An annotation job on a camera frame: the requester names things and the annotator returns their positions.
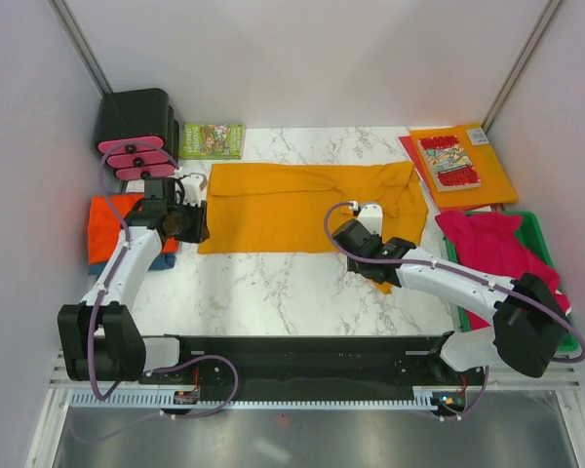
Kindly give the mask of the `yellow t shirt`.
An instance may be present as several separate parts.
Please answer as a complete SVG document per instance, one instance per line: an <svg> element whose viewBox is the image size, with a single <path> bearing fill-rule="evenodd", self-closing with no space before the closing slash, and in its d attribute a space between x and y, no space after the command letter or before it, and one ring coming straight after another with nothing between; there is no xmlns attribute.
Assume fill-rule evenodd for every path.
<svg viewBox="0 0 585 468"><path fill-rule="evenodd" d="M415 244L428 207L411 162L387 165L215 164L207 189L210 237L199 254L331 253L327 234L350 219L344 203L376 203L382 234Z"/></svg>

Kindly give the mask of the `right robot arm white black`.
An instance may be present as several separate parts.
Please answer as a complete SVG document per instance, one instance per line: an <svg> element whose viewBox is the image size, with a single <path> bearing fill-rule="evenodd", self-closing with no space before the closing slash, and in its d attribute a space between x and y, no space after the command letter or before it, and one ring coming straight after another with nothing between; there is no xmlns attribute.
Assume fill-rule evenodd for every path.
<svg viewBox="0 0 585 468"><path fill-rule="evenodd" d="M566 314L538 276L518 279L483 273L437 258L400 238L383 242L357 219L331 234L349 259L350 269L367 279L430 293L475 313L488 323L443 337L427 359L436 382L452 382L462 371L503 364L539 378L565 339Z"/></svg>

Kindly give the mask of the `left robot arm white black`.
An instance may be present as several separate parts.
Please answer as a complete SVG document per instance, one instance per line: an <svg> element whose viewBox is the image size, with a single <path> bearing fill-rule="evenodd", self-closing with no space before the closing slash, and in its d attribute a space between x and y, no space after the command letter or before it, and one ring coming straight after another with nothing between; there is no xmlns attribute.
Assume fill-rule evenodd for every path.
<svg viewBox="0 0 585 468"><path fill-rule="evenodd" d="M120 217L115 250L94 286L78 303L58 312L70 379L99 383L141 377L147 347L131 309L167 241L200 244L210 237L206 185L207 177L199 173L144 182L143 195Z"/></svg>

